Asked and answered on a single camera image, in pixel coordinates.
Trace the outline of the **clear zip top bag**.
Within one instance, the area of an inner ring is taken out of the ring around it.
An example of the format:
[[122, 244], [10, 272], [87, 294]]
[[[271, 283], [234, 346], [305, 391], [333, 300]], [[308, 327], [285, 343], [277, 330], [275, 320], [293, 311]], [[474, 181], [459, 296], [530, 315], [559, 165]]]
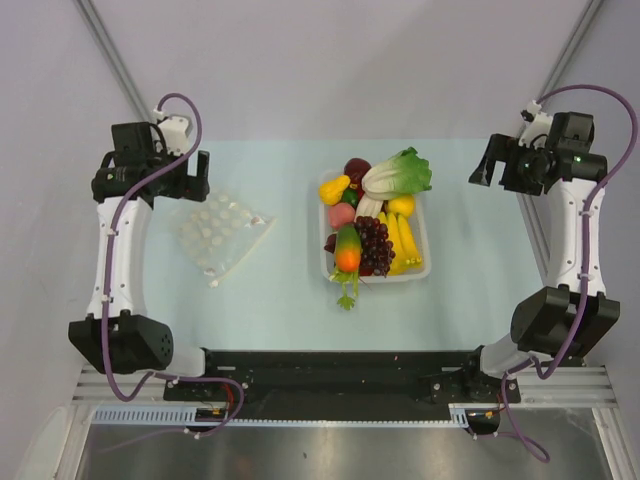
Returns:
[[169, 211], [177, 244], [210, 288], [219, 287], [256, 250], [275, 223], [275, 217], [215, 187], [204, 201], [181, 200]]

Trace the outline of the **green toy lettuce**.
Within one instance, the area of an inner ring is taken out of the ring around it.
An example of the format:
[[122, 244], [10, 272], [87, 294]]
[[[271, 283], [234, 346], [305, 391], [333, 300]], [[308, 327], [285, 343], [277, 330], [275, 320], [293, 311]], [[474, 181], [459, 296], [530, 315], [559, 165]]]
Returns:
[[429, 161], [409, 147], [373, 166], [362, 178], [364, 192], [377, 200], [414, 195], [432, 188]]

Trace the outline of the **yellow toy pear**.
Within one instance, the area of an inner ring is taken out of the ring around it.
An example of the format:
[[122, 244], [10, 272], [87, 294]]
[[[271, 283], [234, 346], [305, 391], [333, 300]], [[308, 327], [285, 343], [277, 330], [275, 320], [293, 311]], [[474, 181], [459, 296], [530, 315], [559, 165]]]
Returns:
[[340, 175], [323, 183], [318, 188], [321, 202], [328, 206], [334, 206], [341, 201], [344, 191], [351, 185], [351, 179], [347, 175]]

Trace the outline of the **dark red toy apple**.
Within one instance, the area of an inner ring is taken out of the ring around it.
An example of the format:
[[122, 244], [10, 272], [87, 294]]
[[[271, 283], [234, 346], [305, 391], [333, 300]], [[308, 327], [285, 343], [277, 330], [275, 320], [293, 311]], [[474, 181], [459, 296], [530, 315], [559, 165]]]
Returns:
[[368, 161], [362, 158], [351, 158], [344, 166], [344, 174], [349, 177], [351, 184], [359, 185], [371, 168]]

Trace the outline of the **green orange toy mango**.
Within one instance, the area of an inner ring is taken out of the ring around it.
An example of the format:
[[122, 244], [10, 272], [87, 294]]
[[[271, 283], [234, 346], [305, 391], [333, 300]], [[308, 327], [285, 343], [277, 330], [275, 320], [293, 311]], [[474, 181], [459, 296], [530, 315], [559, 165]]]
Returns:
[[342, 226], [336, 236], [335, 266], [344, 273], [355, 273], [361, 261], [361, 239], [353, 224]]

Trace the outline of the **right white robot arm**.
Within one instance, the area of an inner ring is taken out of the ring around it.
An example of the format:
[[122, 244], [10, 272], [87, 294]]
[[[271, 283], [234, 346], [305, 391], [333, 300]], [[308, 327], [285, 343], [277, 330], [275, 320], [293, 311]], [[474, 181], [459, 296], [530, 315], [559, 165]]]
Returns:
[[599, 262], [599, 215], [608, 164], [591, 153], [592, 116], [576, 112], [549, 115], [532, 104], [522, 111], [519, 137], [494, 134], [469, 177], [488, 186], [495, 166], [505, 190], [545, 196], [551, 209], [550, 257], [543, 288], [521, 301], [510, 331], [484, 346], [480, 366], [461, 376], [463, 393], [484, 401], [497, 378], [529, 365], [551, 369], [568, 356], [582, 357], [617, 322], [620, 304], [606, 295]]

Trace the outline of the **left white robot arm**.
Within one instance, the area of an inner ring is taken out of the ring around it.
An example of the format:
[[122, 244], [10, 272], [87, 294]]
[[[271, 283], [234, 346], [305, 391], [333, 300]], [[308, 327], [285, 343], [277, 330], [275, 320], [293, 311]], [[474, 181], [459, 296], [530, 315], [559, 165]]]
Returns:
[[181, 164], [132, 197], [125, 196], [139, 181], [186, 152], [190, 131], [190, 120], [177, 115], [112, 126], [114, 148], [91, 182], [99, 221], [95, 285], [85, 318], [70, 323], [68, 338], [100, 373], [106, 371], [102, 347], [107, 345], [112, 373], [162, 371], [187, 376], [187, 389], [207, 400], [219, 392], [221, 376], [205, 365], [202, 349], [178, 342], [168, 324], [148, 317], [143, 263], [155, 199], [206, 199], [208, 152], [198, 153], [195, 174]]

